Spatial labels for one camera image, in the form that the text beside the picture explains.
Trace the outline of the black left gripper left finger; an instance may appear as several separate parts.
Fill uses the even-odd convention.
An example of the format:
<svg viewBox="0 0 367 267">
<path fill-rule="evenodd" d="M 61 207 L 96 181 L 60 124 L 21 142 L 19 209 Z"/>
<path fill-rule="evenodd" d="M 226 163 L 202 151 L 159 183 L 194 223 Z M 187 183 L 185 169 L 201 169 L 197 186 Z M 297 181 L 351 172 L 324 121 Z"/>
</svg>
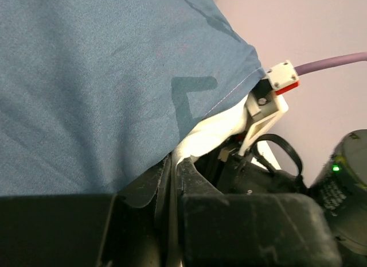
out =
<svg viewBox="0 0 367 267">
<path fill-rule="evenodd" d="M 116 194 L 1 198 L 2 266 L 162 266 L 166 157 Z"/>
</svg>

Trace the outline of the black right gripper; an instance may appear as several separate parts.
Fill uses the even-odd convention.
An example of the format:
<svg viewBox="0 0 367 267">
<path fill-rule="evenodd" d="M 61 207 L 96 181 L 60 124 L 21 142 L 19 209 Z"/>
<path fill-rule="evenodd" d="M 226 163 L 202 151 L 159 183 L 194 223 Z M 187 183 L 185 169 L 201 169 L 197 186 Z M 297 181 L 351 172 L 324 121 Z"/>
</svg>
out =
<svg viewBox="0 0 367 267">
<path fill-rule="evenodd" d="M 294 148 L 276 134 L 264 134 L 256 139 L 243 156 L 239 155 L 244 135 L 229 137 L 218 148 L 200 157 L 196 168 L 204 178 L 225 194 L 307 194 L 303 182 L 303 164 Z M 275 164 L 260 154 L 262 141 L 277 144 L 292 159 L 298 169 L 296 176 L 275 168 Z"/>
</svg>

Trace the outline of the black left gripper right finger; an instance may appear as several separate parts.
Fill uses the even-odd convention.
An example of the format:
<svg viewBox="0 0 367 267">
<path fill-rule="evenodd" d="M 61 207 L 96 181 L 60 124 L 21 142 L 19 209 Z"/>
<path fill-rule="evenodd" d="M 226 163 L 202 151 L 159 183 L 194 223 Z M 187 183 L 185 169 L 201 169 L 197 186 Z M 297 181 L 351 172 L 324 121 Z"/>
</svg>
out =
<svg viewBox="0 0 367 267">
<path fill-rule="evenodd" d="M 177 165 L 185 266 L 341 266 L 321 208 L 301 194 L 223 194 L 190 159 Z"/>
</svg>

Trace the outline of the white pillow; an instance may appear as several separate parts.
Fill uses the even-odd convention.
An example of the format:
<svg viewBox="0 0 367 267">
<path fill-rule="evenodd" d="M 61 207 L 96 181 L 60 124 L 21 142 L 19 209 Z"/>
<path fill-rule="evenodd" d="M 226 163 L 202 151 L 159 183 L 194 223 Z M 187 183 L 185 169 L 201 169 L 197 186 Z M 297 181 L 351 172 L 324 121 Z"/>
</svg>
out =
<svg viewBox="0 0 367 267">
<path fill-rule="evenodd" d="M 199 122 L 172 152 L 174 165 L 188 157 L 201 157 L 221 145 L 228 137 L 245 130 L 247 97 L 232 108 Z"/>
</svg>

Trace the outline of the blue letter-print pillowcase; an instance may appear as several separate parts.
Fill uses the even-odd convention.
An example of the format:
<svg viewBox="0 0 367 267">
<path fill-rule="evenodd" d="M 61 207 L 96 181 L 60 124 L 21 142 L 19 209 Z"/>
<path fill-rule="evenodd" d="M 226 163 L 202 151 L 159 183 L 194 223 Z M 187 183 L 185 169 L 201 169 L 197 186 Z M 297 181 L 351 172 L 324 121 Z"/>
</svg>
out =
<svg viewBox="0 0 367 267">
<path fill-rule="evenodd" d="M 1 195 L 116 192 L 263 77 L 213 0 L 1 0 Z"/>
</svg>

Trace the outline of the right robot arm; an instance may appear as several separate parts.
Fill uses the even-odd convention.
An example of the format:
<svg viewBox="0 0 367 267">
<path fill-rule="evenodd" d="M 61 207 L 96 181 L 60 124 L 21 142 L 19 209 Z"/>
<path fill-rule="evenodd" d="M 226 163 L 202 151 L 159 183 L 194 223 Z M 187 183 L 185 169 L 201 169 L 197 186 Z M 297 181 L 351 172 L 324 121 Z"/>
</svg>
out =
<svg viewBox="0 0 367 267">
<path fill-rule="evenodd" d="M 202 156 L 196 168 L 224 193 L 299 193 L 322 208 L 335 239 L 346 250 L 366 255 L 366 130 L 345 135 L 310 187 L 303 181 L 303 163 L 281 136 L 265 134 L 239 156 L 243 136 L 231 137 Z M 262 141 L 279 146 L 294 162 L 297 173 L 277 169 L 260 154 Z"/>
</svg>

